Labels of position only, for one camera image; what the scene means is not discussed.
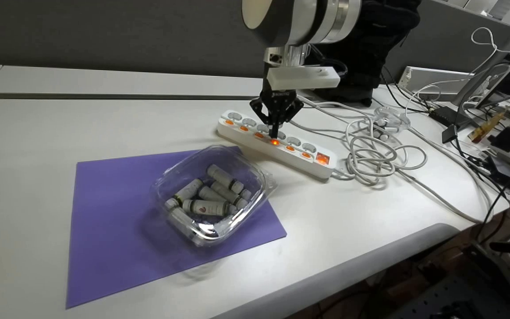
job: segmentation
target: power strip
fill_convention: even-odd
[[[334,152],[298,136],[279,131],[271,139],[267,125],[231,109],[218,120],[218,133],[322,179],[332,175],[338,162]]]

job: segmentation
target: orange switch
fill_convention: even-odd
[[[318,155],[316,155],[316,161],[322,165],[328,165],[330,163],[330,157],[328,155],[318,153]]]

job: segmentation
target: floor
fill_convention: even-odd
[[[501,230],[490,241],[510,234],[510,214],[507,216]],[[480,238],[490,234],[500,219],[501,216],[496,216],[486,224]],[[452,270],[455,266],[454,259],[461,256],[461,248],[469,244],[476,232],[476,227],[461,232],[423,258],[421,263],[432,262],[445,270]],[[410,261],[402,261],[386,270],[382,277],[390,282],[382,284],[382,289],[372,289],[363,280],[290,315],[287,319],[381,319],[390,313],[391,309],[404,305],[428,288],[429,284],[416,266],[417,264]]]

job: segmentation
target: purple mat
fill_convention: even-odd
[[[286,236],[266,202],[227,241],[196,248],[153,208],[150,186],[196,151],[79,162],[66,308]]]

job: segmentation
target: clear plastic container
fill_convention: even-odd
[[[244,208],[238,209],[237,212],[232,210],[225,216],[209,216],[185,212],[180,199],[179,206],[171,208],[167,204],[167,201],[174,203],[175,194],[195,179],[202,180],[205,186],[211,186],[214,178],[207,174],[207,169],[212,164],[227,172],[242,183],[244,189],[251,192]],[[224,241],[238,230],[249,216],[256,214],[257,208],[267,201],[275,188],[277,182],[270,173],[228,147],[212,145],[166,170],[152,185],[152,192],[161,218],[166,218],[167,222],[192,240],[196,246],[211,246]],[[201,198],[196,191],[194,197],[189,199]]]

